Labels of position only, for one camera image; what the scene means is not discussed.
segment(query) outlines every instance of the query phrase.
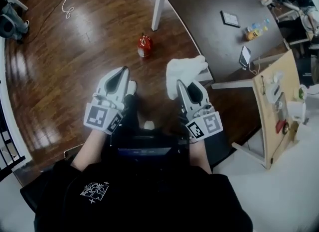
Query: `gray pants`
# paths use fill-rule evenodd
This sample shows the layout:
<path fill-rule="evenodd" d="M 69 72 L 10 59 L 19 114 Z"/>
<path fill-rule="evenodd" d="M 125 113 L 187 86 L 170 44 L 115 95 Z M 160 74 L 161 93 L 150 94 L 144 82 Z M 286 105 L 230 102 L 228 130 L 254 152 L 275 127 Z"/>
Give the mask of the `gray pants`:
<path fill-rule="evenodd" d="M 1 12 L 2 14 L 8 16 L 15 24 L 16 31 L 13 37 L 15 39 L 21 39 L 22 34 L 28 32 L 28 24 L 26 22 L 23 22 L 22 18 L 18 16 L 18 14 L 15 12 L 10 4 L 5 5 Z"/>

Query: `wooden table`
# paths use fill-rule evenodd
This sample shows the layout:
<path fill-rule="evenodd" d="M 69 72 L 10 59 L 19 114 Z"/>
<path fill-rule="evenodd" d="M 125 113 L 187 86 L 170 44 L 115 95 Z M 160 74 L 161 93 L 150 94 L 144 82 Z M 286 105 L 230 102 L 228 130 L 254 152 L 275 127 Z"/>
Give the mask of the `wooden table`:
<path fill-rule="evenodd" d="M 238 150 L 242 150 L 249 154 L 259 163 L 264 165 L 267 169 L 279 158 L 279 156 L 287 148 L 288 144 L 293 140 L 295 135 L 294 130 L 289 130 L 286 135 L 282 132 L 276 133 L 276 124 L 278 122 L 278 116 L 275 111 L 274 105 L 269 103 L 264 90 L 267 88 L 267 82 L 272 80 L 276 72 L 283 72 L 284 77 L 281 80 L 280 86 L 285 94 L 286 103 L 294 101 L 294 90 L 299 88 L 299 76 L 297 72 L 296 62 L 293 52 L 289 50 L 285 54 L 279 54 L 264 59 L 260 59 L 254 62 L 266 63 L 269 65 L 265 70 L 249 80 L 239 80 L 234 82 L 217 83 L 213 84 L 213 89 L 226 89 L 226 88 L 252 88 L 255 94 L 256 102 L 258 105 L 259 116 L 262 126 L 263 135 L 263 154 L 257 154 L 249 149 L 237 144 L 232 143 L 232 146 Z M 291 118 L 287 119 L 290 128 L 294 128 Z"/>
<path fill-rule="evenodd" d="M 152 29 L 157 30 L 165 0 L 156 0 Z M 206 57 L 215 82 L 241 66 L 238 62 L 242 47 L 252 50 L 256 59 L 282 43 L 283 38 L 270 11 L 260 0 L 167 0 L 185 26 L 198 52 Z M 224 25 L 220 12 L 238 16 L 241 27 Z M 269 30 L 260 38 L 247 42 L 244 29 L 255 22 L 270 20 Z"/>

